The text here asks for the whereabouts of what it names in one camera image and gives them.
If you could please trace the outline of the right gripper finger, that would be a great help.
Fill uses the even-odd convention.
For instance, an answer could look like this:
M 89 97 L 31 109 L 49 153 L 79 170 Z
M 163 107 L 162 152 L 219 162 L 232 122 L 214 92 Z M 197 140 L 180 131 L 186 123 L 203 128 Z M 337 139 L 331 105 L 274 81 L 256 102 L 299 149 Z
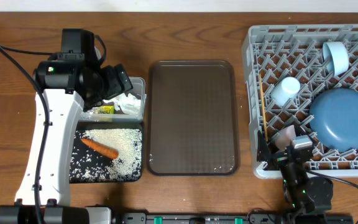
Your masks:
M 302 135 L 308 135 L 308 133 L 305 131 L 305 129 L 302 128 L 299 124 L 296 124 L 296 123 L 294 124 L 294 130 L 295 130 L 295 137 L 302 136 Z M 316 146 L 317 145 L 316 141 L 310 135 L 308 135 L 308 136 L 313 142 L 312 146 Z
M 271 157 L 270 149 L 267 145 L 264 135 L 260 131 L 257 133 L 257 139 L 257 162 L 268 161 Z

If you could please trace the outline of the pink white cup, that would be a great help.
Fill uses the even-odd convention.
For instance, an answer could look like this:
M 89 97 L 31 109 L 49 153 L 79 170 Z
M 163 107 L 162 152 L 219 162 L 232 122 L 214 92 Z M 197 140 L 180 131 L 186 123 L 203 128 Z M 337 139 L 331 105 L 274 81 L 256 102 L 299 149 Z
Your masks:
M 296 137 L 295 126 L 290 125 L 278 132 L 278 138 L 275 140 L 275 145 L 280 151 L 284 151 L 291 141 Z

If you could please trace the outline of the white tissue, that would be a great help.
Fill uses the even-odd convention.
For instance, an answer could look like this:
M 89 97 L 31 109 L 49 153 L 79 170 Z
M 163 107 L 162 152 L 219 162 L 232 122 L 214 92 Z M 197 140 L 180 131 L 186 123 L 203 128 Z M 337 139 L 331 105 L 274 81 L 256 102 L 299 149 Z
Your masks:
M 113 106 L 116 114 L 136 115 L 140 112 L 141 100 L 131 93 L 122 93 L 103 102 L 107 106 Z

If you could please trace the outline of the yellow foil snack wrapper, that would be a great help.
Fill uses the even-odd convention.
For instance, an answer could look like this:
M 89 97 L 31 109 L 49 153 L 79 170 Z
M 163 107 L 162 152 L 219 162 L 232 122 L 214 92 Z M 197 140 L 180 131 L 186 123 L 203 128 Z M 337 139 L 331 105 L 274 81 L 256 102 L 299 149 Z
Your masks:
M 107 105 L 107 106 L 100 106 L 97 107 L 94 111 L 95 114 L 113 114 L 114 113 L 114 106 Z

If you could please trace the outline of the light blue cup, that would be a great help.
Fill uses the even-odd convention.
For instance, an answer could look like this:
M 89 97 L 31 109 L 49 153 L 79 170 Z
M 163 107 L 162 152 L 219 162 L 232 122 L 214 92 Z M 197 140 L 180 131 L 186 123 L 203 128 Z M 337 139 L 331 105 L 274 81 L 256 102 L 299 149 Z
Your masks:
M 300 82 L 296 78 L 286 77 L 274 87 L 270 95 L 278 106 L 284 106 L 288 100 L 296 97 L 300 87 Z

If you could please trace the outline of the dark blue plate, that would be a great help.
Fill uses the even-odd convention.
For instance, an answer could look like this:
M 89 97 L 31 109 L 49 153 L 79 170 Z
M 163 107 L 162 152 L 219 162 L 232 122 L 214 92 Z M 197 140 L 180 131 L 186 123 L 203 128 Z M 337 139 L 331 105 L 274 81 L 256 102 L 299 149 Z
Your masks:
M 310 127 L 322 145 L 340 152 L 358 149 L 358 92 L 325 91 L 314 99 L 310 115 Z

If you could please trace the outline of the orange carrot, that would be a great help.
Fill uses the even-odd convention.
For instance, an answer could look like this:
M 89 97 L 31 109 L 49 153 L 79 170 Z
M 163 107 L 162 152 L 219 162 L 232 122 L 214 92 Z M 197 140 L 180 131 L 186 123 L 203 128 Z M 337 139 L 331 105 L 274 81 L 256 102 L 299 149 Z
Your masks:
M 81 142 L 83 144 L 87 145 L 88 147 L 90 147 L 91 149 L 93 149 L 94 151 L 96 151 L 110 159 L 117 159 L 119 156 L 119 153 L 117 150 L 115 150 L 111 147 L 107 147 L 107 146 L 100 144 L 98 142 L 95 142 L 91 139 L 82 138 Z

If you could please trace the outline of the light blue white bowl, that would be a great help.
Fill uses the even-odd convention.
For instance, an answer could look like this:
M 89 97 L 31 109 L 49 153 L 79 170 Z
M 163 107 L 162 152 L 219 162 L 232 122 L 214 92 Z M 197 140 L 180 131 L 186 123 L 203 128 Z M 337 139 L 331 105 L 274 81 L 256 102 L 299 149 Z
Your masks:
M 323 58 L 328 61 L 326 68 L 338 76 L 349 68 L 349 56 L 347 49 L 342 42 L 325 42 L 323 44 Z

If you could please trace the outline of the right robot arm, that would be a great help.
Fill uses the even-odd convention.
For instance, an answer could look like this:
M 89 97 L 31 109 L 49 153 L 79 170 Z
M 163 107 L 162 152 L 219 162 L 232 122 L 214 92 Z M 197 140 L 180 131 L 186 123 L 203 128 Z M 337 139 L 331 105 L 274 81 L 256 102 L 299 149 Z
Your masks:
M 257 161 L 278 169 L 283 178 L 285 199 L 292 208 L 276 216 L 274 223 L 327 223 L 325 211 L 332 208 L 333 182 L 325 177 L 308 177 L 304 163 L 313 157 L 316 145 L 297 124 L 295 137 L 283 151 L 272 153 L 264 135 L 257 133 Z

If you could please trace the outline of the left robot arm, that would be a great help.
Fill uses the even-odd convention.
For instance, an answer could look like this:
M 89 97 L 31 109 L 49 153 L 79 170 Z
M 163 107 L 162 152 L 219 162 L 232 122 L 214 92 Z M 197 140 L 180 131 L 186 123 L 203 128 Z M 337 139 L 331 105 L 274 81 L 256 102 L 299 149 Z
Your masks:
M 37 95 L 29 160 L 13 205 L 0 206 L 0 223 L 113 223 L 105 206 L 70 205 L 70 160 L 80 114 L 132 89 L 123 65 L 45 60 L 30 78 Z

